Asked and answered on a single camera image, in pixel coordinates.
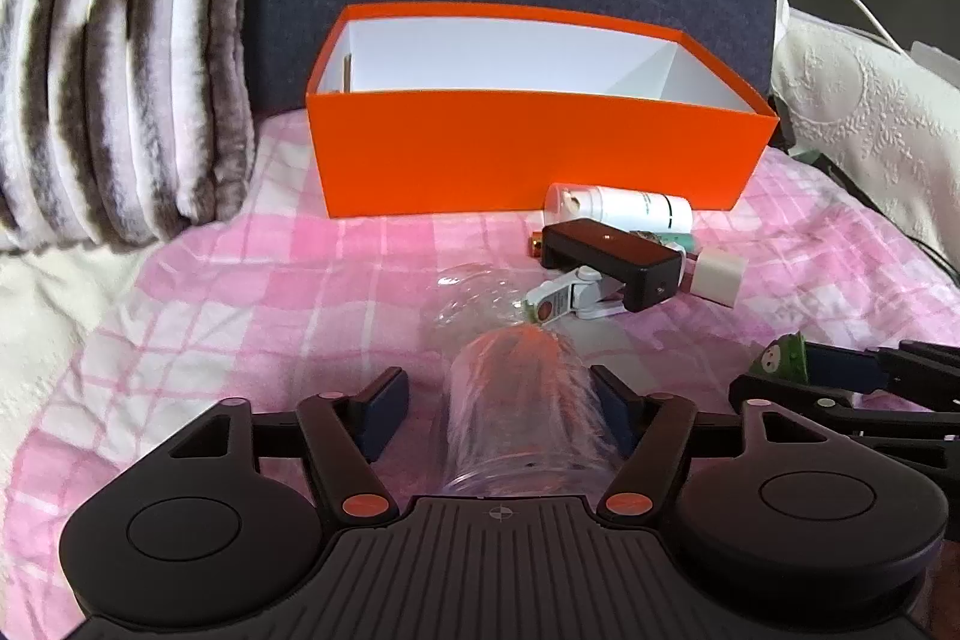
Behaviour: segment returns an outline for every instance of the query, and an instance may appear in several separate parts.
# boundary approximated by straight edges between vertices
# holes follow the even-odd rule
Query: white bottle
[[[689,234],[693,228],[693,210],[680,196],[601,185],[551,185],[546,191],[544,224],[576,218],[593,218],[621,231]]]

